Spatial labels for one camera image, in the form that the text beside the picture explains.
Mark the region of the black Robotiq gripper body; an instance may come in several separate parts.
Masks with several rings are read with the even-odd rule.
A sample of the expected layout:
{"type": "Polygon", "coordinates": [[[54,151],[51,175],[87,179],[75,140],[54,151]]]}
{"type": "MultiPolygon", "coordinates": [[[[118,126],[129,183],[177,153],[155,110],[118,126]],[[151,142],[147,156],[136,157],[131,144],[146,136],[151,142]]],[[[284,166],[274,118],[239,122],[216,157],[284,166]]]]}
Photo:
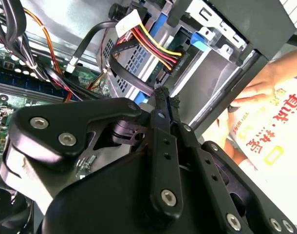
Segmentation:
{"type": "Polygon", "coordinates": [[[42,234],[217,234],[219,227],[197,176],[180,168],[184,208],[173,221],[148,206],[147,159],[137,153],[73,183],[50,204],[42,234]]]}

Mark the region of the person's bare hand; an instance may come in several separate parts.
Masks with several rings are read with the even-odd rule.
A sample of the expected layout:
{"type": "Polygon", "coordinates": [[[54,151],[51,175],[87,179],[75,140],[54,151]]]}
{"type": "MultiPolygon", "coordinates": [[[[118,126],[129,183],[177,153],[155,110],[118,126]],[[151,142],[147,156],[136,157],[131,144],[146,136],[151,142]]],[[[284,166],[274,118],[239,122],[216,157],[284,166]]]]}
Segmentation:
{"type": "Polygon", "coordinates": [[[274,96],[278,82],[278,70],[274,63],[267,64],[231,102],[231,107],[242,107],[265,102],[274,96]]]}

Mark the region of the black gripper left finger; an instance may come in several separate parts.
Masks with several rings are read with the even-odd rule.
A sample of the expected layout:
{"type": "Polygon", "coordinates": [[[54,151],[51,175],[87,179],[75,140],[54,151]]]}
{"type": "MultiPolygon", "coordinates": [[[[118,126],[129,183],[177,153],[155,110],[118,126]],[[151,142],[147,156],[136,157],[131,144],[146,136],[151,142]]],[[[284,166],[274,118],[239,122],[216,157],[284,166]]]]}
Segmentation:
{"type": "Polygon", "coordinates": [[[15,111],[2,159],[6,185],[46,214],[66,187],[137,153],[147,159],[148,206],[159,219],[176,219],[169,159],[176,153],[168,90],[154,90],[152,111],[120,97],[24,107],[15,111]]]}

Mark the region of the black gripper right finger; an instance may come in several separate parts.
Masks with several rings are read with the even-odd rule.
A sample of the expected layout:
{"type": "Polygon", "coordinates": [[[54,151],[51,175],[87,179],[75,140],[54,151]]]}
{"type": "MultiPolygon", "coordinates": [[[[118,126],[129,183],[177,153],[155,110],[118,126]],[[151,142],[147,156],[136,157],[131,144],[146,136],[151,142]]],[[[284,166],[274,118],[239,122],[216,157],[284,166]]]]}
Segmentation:
{"type": "Polygon", "coordinates": [[[176,153],[169,159],[169,190],[176,197],[176,224],[183,233],[297,234],[295,226],[215,143],[200,144],[182,123],[179,100],[169,99],[176,153]]]}

